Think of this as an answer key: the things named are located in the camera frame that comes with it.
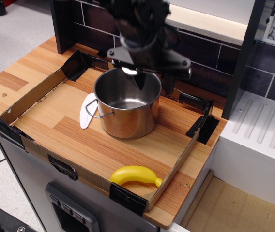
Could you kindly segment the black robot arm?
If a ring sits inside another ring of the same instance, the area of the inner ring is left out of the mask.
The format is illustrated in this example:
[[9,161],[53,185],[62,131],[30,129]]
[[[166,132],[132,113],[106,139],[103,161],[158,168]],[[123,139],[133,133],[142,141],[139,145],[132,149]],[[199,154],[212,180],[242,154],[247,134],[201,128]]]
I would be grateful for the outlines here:
[[177,80],[190,78],[190,59],[174,51],[168,44],[166,31],[177,31],[166,23],[171,13],[164,0],[101,0],[99,5],[114,18],[120,33],[121,46],[111,48],[107,55],[114,67],[125,73],[161,75],[165,94],[174,91]]

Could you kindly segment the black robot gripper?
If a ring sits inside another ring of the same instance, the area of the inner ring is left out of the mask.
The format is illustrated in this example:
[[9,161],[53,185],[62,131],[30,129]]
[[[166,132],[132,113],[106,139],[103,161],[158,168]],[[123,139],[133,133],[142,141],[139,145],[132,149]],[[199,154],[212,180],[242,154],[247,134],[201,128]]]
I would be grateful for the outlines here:
[[166,14],[114,15],[121,46],[111,48],[107,56],[115,66],[124,67],[126,78],[140,91],[146,73],[161,73],[166,95],[174,91],[179,77],[190,77],[191,61],[169,47],[166,39]]

